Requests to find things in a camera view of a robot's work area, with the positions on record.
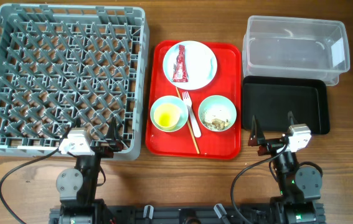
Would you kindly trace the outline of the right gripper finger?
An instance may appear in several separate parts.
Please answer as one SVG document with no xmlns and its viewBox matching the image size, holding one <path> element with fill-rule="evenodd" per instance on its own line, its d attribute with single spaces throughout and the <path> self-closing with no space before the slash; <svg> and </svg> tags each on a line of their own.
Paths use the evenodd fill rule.
<svg viewBox="0 0 353 224">
<path fill-rule="evenodd" d="M 256 116 L 253 115 L 252 118 L 252 128 L 250 133 L 250 140 L 251 141 L 264 141 L 265 136 L 259 124 L 259 121 L 256 119 Z"/>
<path fill-rule="evenodd" d="M 292 111 L 288 112 L 288 121 L 289 121 L 289 126 L 296 126 L 298 124 Z"/>
</svg>

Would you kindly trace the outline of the food scraps and rice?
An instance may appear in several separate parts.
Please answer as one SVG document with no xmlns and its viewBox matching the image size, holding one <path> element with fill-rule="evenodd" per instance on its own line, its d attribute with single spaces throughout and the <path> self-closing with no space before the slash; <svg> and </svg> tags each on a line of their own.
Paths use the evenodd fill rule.
<svg viewBox="0 0 353 224">
<path fill-rule="evenodd" d="M 206 128 L 212 131 L 222 131 L 230 126 L 230 123 L 227 119 L 224 121 L 218 118 L 214 118 L 211 121 L 204 120 L 203 124 Z"/>
</svg>

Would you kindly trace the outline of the light blue food bowl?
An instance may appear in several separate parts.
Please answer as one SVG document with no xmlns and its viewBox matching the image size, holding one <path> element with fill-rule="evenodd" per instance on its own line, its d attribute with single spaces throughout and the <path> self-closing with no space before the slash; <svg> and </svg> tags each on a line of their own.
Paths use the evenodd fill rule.
<svg viewBox="0 0 353 224">
<path fill-rule="evenodd" d="M 221 120 L 228 120 L 230 126 L 222 131 L 213 132 L 223 132 L 230 129 L 237 120 L 237 109 L 232 101 L 225 96 L 212 95 L 204 99 L 199 105 L 198 109 L 199 121 L 204 126 L 203 121 L 211 121 L 214 118 Z"/>
</svg>

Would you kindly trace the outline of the yellow plastic cup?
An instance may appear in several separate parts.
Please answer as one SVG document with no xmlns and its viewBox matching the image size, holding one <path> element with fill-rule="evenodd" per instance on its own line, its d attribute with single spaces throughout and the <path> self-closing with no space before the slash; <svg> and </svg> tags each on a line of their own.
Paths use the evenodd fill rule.
<svg viewBox="0 0 353 224">
<path fill-rule="evenodd" d="M 154 121 L 163 130 L 175 128 L 180 116 L 181 110 L 172 103 L 163 103 L 154 110 Z"/>
</svg>

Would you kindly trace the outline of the wooden chopstick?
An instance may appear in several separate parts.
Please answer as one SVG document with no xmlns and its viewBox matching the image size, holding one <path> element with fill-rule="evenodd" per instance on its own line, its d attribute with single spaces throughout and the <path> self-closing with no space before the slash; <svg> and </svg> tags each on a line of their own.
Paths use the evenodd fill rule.
<svg viewBox="0 0 353 224">
<path fill-rule="evenodd" d="M 176 92 L 177 92 L 178 97 L 179 97 L 180 99 L 182 99 L 182 96 L 181 96 L 181 94 L 180 94 L 180 92 L 179 92 L 178 87 L 176 87 Z M 197 153 L 197 154 L 200 154 L 199 147 L 198 147 L 197 142 L 196 142 L 196 140 L 195 140 L 194 132 L 193 132 L 193 130 L 192 130 L 192 128 L 191 128 L 191 124 L 190 124 L 190 122 L 189 122 L 189 115 L 187 115 L 187 122 L 186 122 L 186 123 L 187 123 L 187 126 L 188 126 L 188 128 L 189 128 L 189 132 L 190 132 L 190 134 L 191 134 L 192 142 L 193 142 L 193 144 L 194 144 L 196 153 Z"/>
</svg>

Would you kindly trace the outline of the white plastic fork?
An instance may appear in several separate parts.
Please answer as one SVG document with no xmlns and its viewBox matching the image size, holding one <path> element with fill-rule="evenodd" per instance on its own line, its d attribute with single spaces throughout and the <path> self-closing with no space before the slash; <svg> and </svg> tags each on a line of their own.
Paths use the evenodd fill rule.
<svg viewBox="0 0 353 224">
<path fill-rule="evenodd" d="M 185 105 L 187 106 L 187 109 L 189 111 L 189 117 L 190 117 L 190 121 L 191 121 L 191 127 L 192 127 L 193 134 L 196 138 L 200 138 L 201 137 L 200 127 L 198 125 L 195 114 L 192 110 L 192 100 L 191 100 L 190 95 L 187 91 L 184 91 L 182 93 L 182 100 L 185 103 Z"/>
</svg>

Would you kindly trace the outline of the red sauce packet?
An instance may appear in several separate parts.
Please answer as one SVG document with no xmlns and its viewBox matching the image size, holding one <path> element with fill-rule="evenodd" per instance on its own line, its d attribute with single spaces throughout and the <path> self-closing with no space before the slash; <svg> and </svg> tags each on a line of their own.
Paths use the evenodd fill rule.
<svg viewBox="0 0 353 224">
<path fill-rule="evenodd" d="M 178 45 L 178 49 L 179 53 L 176 57 L 176 63 L 174 64 L 172 82 L 186 83 L 189 80 L 185 62 L 186 48 L 184 45 Z"/>
</svg>

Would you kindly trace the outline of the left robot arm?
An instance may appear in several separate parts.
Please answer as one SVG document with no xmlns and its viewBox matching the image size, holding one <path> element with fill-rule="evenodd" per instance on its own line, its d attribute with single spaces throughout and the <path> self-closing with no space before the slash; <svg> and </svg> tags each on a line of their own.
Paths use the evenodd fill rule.
<svg viewBox="0 0 353 224">
<path fill-rule="evenodd" d="M 77 121 L 62 136 L 59 151 L 76 158 L 75 167 L 62 171 L 56 180 L 60 209 L 51 210 L 49 223 L 116 223 L 116 217 L 102 199 L 96 199 L 100 162 L 111 159 L 123 148 L 116 120 L 108 123 L 106 146 L 92 146 L 90 133 Z"/>
</svg>

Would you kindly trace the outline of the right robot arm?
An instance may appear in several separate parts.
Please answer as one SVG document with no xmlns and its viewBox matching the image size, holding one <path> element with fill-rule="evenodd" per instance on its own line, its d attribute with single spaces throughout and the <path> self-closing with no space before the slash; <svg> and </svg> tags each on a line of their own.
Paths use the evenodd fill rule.
<svg viewBox="0 0 353 224">
<path fill-rule="evenodd" d="M 288 113 L 290 126 L 280 138 L 266 139 L 259 121 L 252 118 L 249 146 L 258 146 L 259 156 L 270 156 L 273 177 L 280 188 L 280 196 L 270 199 L 271 223 L 325 223 L 321 198 L 322 169 L 313 162 L 298 162 L 296 153 L 304 149 L 311 130 L 299 124 L 292 112 Z"/>
</svg>

